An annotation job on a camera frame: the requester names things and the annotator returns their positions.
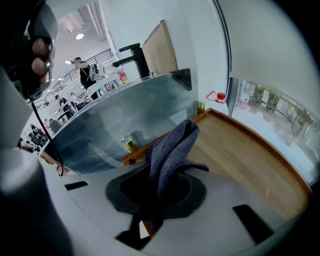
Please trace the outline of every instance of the white wall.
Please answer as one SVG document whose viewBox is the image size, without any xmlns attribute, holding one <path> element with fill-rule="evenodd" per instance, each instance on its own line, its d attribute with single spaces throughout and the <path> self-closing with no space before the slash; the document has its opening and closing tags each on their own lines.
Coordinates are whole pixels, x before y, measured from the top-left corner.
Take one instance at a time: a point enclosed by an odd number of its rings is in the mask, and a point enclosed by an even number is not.
<svg viewBox="0 0 320 256">
<path fill-rule="evenodd" d="M 212 90 L 226 91 L 226 45 L 210 0 L 105 0 L 103 7 L 116 48 L 143 45 L 160 20 L 166 20 L 177 66 L 191 69 L 199 98 Z M 121 52 L 120 58 L 130 55 Z M 139 78 L 134 63 L 123 68 L 129 80 Z"/>
<path fill-rule="evenodd" d="M 179 69 L 190 68 L 192 83 L 197 88 L 197 67 L 192 38 L 178 0 L 104 0 L 102 1 L 108 27 L 117 50 L 131 44 L 144 44 L 150 33 L 166 20 Z M 130 51 L 119 53 L 120 59 Z M 130 81 L 138 79 L 134 62 L 123 65 Z"/>
<path fill-rule="evenodd" d="M 213 90 L 225 93 L 228 59 L 224 30 L 212 0 L 179 0 L 191 33 L 198 76 L 199 100 Z"/>
<path fill-rule="evenodd" d="M 320 117 L 320 81 L 290 18 L 267 0 L 219 0 L 229 32 L 232 76 L 274 87 Z"/>
</svg>

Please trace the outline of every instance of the gray towel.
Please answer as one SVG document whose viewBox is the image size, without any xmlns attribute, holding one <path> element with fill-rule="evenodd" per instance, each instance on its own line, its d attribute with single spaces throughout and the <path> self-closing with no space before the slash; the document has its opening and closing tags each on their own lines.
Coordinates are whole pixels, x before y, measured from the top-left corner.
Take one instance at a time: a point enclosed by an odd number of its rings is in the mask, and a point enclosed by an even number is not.
<svg viewBox="0 0 320 256">
<path fill-rule="evenodd" d="M 186 159 L 198 134 L 198 125 L 194 121 L 185 120 L 167 136 L 158 140 L 147 152 L 145 160 L 150 163 L 148 194 L 149 202 L 152 204 L 147 205 L 147 211 L 151 214 L 154 231 L 162 225 L 162 210 L 167 187 L 177 169 L 180 171 L 187 167 L 195 167 L 209 171 L 206 165 Z"/>
</svg>

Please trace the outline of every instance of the ceiling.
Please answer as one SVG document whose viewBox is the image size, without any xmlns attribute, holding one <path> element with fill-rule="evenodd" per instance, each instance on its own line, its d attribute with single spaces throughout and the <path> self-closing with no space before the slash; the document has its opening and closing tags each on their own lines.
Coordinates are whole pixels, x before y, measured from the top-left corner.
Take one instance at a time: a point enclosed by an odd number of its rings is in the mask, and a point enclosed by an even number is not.
<svg viewBox="0 0 320 256">
<path fill-rule="evenodd" d="M 96 24 L 99 22 L 98 25 L 100 25 L 102 30 L 103 27 L 99 17 L 99 5 L 94 3 L 93 6 L 93 3 L 91 3 L 90 7 Z M 57 27 L 58 35 L 55 40 L 55 56 L 52 69 L 52 78 L 54 81 L 51 82 L 48 90 L 52 89 L 57 84 L 59 78 L 63 78 L 74 68 L 72 64 L 66 64 L 65 61 L 71 61 L 76 57 L 87 60 L 110 48 L 106 37 L 103 37 L 101 33 L 98 34 L 95 29 L 87 5 L 77 8 L 59 18 Z M 78 34 L 83 34 L 84 37 L 77 40 L 76 36 Z M 47 92 L 44 92 L 40 100 L 43 100 L 47 94 Z"/>
</svg>

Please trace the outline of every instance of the black faucet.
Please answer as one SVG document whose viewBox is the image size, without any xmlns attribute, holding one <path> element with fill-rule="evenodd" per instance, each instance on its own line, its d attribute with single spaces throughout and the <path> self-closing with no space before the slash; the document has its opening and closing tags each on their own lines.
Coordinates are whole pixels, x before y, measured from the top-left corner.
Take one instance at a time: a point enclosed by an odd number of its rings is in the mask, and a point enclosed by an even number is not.
<svg viewBox="0 0 320 256">
<path fill-rule="evenodd" d="M 149 68 L 148 64 L 145 59 L 144 52 L 142 51 L 142 48 L 140 47 L 140 43 L 135 43 L 132 45 L 128 45 L 126 47 L 120 48 L 119 52 L 123 52 L 126 50 L 131 50 L 132 56 L 128 58 L 120 59 L 114 63 L 112 63 L 112 66 L 115 68 L 122 66 L 124 64 L 127 64 L 129 62 L 135 62 L 136 68 L 138 69 L 140 78 L 145 78 L 149 76 Z"/>
</svg>

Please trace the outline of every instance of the wooden panel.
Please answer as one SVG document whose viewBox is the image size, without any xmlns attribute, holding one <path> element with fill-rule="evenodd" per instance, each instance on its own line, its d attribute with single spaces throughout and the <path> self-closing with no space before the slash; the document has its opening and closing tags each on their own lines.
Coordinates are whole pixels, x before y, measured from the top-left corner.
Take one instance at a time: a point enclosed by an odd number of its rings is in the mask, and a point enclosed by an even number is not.
<svg viewBox="0 0 320 256">
<path fill-rule="evenodd" d="M 177 70 L 174 48 L 164 20 L 151 32 L 142 50 L 150 72 L 167 74 Z"/>
<path fill-rule="evenodd" d="M 254 131 L 239 122 L 242 127 L 236 125 L 228 116 L 218 115 L 212 112 L 198 122 L 200 133 L 187 158 L 207 165 L 212 173 L 237 181 L 285 220 L 301 213 L 311 194 L 304 180 Z"/>
</svg>

